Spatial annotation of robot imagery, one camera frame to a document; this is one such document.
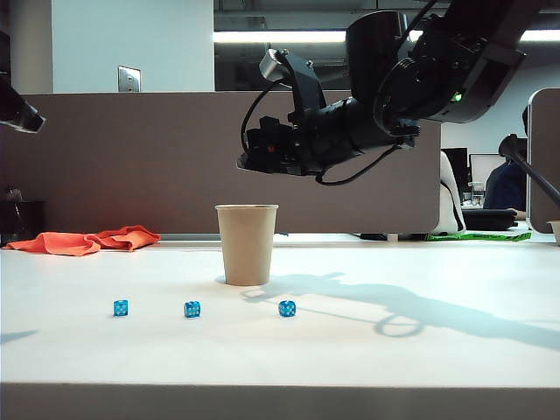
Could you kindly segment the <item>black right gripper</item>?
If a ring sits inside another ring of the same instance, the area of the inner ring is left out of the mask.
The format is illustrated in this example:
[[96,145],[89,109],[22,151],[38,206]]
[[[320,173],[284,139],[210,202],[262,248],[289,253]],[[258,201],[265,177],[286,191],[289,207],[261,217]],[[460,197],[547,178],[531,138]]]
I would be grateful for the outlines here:
[[[264,116],[260,127],[246,133],[249,153],[237,158],[239,169],[268,174],[316,175],[351,158],[347,133],[348,101],[337,101],[324,108],[295,107],[288,114],[292,127],[277,118]],[[285,160],[278,153],[292,134],[296,160]]]

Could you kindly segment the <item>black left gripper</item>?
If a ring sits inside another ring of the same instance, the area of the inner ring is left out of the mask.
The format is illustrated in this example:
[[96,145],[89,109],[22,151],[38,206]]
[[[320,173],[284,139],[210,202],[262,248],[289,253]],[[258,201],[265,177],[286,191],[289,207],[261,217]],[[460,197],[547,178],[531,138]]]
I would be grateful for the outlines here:
[[0,112],[1,124],[20,132],[37,133],[46,120],[4,78],[1,78]]

